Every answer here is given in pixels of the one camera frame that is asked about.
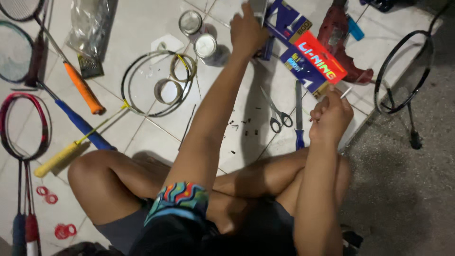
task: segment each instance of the metal tool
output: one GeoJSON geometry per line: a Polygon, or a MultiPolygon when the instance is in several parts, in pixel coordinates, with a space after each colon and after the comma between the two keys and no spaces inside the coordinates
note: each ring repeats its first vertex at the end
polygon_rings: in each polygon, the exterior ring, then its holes
{"type": "Polygon", "coordinates": [[[272,131],[274,133],[280,133],[281,132],[281,124],[280,123],[282,123],[286,127],[292,127],[293,121],[292,121],[291,117],[288,114],[279,111],[277,109],[277,107],[275,106],[275,104],[273,103],[272,98],[264,91],[264,88],[262,88],[262,86],[260,86],[260,87],[261,87],[262,93],[264,94],[265,99],[267,100],[268,104],[270,105],[270,108],[272,109],[272,117],[270,118],[270,127],[272,128],[272,131]],[[291,122],[290,125],[286,124],[286,122],[288,120],[291,122]],[[274,123],[278,125],[278,130],[276,130],[273,127],[274,123]]]}
{"type": "Polygon", "coordinates": [[[303,121],[302,121],[302,84],[299,80],[295,82],[295,114],[296,114],[296,129],[297,140],[295,141],[295,151],[304,148],[303,141],[303,121]]]}

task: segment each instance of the concrete floor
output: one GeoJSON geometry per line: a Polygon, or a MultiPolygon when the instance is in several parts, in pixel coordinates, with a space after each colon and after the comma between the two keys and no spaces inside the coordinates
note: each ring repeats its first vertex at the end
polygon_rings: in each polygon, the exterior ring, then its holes
{"type": "MultiPolygon", "coordinates": [[[[374,113],[344,154],[354,172],[340,220],[365,240],[360,255],[453,255],[455,251],[455,8],[434,36],[435,65],[412,101],[424,146],[409,143],[407,109],[374,113]]],[[[420,79],[416,60],[395,90],[401,102],[420,79]]]]}

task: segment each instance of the red label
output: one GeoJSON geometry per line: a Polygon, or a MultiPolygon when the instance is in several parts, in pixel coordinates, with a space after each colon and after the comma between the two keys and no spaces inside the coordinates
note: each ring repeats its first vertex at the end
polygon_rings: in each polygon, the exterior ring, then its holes
{"type": "Polygon", "coordinates": [[[337,84],[348,72],[322,46],[310,31],[305,32],[294,43],[305,58],[332,84],[337,84]]]}

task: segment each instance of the black shorts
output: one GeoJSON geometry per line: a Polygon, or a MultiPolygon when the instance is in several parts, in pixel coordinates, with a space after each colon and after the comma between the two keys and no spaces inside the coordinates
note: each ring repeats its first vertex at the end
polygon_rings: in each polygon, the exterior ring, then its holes
{"type": "MultiPolygon", "coordinates": [[[[116,220],[114,222],[95,225],[116,249],[127,255],[137,236],[144,227],[145,218],[153,205],[153,200],[148,200],[137,212],[116,220]]],[[[203,240],[217,244],[216,240],[227,242],[226,236],[221,236],[214,223],[207,221],[207,233],[203,240]]],[[[295,251],[293,246],[294,218],[274,200],[260,199],[257,206],[246,216],[242,227],[236,234],[237,238],[245,237],[251,242],[264,243],[271,241],[271,246],[282,251],[287,248],[295,251]]]]}

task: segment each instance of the white tile floor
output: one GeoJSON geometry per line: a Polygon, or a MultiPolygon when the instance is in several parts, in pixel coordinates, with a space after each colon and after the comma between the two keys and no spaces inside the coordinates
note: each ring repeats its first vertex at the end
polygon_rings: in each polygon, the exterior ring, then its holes
{"type": "MultiPolygon", "coordinates": [[[[192,45],[178,29],[177,21],[182,12],[190,9],[199,11],[204,22],[210,24],[211,32],[216,34],[218,43],[232,51],[228,24],[234,13],[240,11],[241,2],[242,0],[141,0],[134,3],[119,1],[106,59],[103,63],[106,75],[87,81],[101,104],[107,109],[107,113],[103,116],[91,115],[89,108],[73,86],[52,48],[47,60],[45,82],[85,120],[96,126],[120,108],[122,105],[120,81],[123,72],[136,57],[150,51],[153,41],[166,34],[171,34],[184,44],[183,50],[186,54],[195,57],[192,45]]],[[[289,0],[287,2],[313,22],[311,30],[317,34],[332,1],[289,0]]],[[[77,67],[75,53],[65,46],[65,39],[71,27],[70,6],[71,0],[54,1],[54,4],[49,7],[52,13],[49,15],[51,18],[48,20],[48,24],[58,45],[63,47],[63,51],[77,67]]],[[[354,58],[357,67],[372,68],[375,73],[379,71],[386,56],[402,37],[416,29],[426,30],[432,19],[430,14],[412,7],[385,15],[373,8],[361,6],[357,0],[349,1],[347,12],[355,20],[359,20],[358,24],[365,33],[365,38],[361,41],[355,41],[352,37],[348,39],[347,54],[354,58]]],[[[32,37],[39,29],[34,22],[19,25],[32,37]]],[[[391,64],[385,77],[391,85],[396,83],[411,63],[420,49],[419,43],[422,43],[422,38],[413,38],[413,41],[403,48],[400,59],[391,64]]],[[[277,42],[273,51],[279,55],[284,50],[283,44],[277,42]]],[[[134,77],[131,92],[127,94],[127,97],[143,111],[154,113],[164,108],[163,104],[155,100],[153,85],[158,79],[169,76],[169,63],[170,58],[165,58],[153,65],[146,64],[141,67],[144,74],[134,77]],[[145,75],[149,72],[153,74],[151,77],[145,75]]],[[[126,112],[116,122],[110,122],[112,125],[102,132],[103,137],[128,156],[146,151],[164,163],[172,164],[177,156],[177,149],[193,107],[196,105],[197,109],[221,70],[220,67],[206,66],[199,61],[197,80],[189,91],[186,101],[175,112],[163,118],[144,118],[126,112]]],[[[177,76],[179,74],[181,74],[181,70],[178,68],[177,76]]],[[[234,123],[228,125],[225,132],[226,137],[221,147],[218,175],[235,171],[258,158],[285,154],[295,150],[293,128],[283,128],[278,135],[271,131],[269,127],[271,110],[262,97],[259,85],[262,85],[271,95],[278,109],[291,114],[292,118],[295,117],[292,74],[275,57],[270,62],[250,63],[230,119],[234,123]]],[[[349,143],[374,108],[373,84],[352,86],[354,88],[347,98],[355,107],[355,115],[340,143],[340,149],[349,143]]],[[[11,87],[13,85],[0,80],[0,98],[5,98],[10,93],[11,87]]],[[[345,89],[346,84],[341,82],[339,87],[345,89]]],[[[172,94],[175,93],[175,90],[166,88],[165,92],[172,94]]],[[[37,161],[31,163],[32,169],[47,161],[72,141],[82,137],[82,134],[53,103],[49,95],[45,92],[35,94],[41,97],[49,109],[53,131],[49,150],[37,161]]],[[[309,112],[317,101],[307,94],[303,97],[302,103],[304,109],[309,112]]],[[[19,101],[11,113],[9,128],[12,141],[25,153],[33,153],[40,139],[40,131],[34,129],[40,122],[36,110],[29,102],[19,101]]],[[[311,123],[309,116],[305,113],[303,121],[303,128],[308,131],[311,123]]],[[[308,133],[305,133],[304,140],[307,145],[310,143],[308,133]]],[[[93,145],[90,145],[85,153],[95,149],[93,145]]],[[[3,148],[0,148],[0,205],[2,205],[0,236],[9,243],[12,242],[12,220],[17,204],[17,199],[12,193],[17,186],[16,170],[16,160],[10,157],[3,148]]],[[[109,241],[96,231],[80,208],[68,186],[66,174],[66,169],[64,169],[57,177],[50,174],[43,179],[33,178],[35,185],[43,184],[59,197],[57,204],[49,205],[34,192],[44,255],[51,255],[63,247],[80,241],[97,241],[105,246],[109,244],[109,241]],[[54,227],[59,223],[74,224],[78,229],[77,235],[66,240],[56,239],[54,227]]]]}

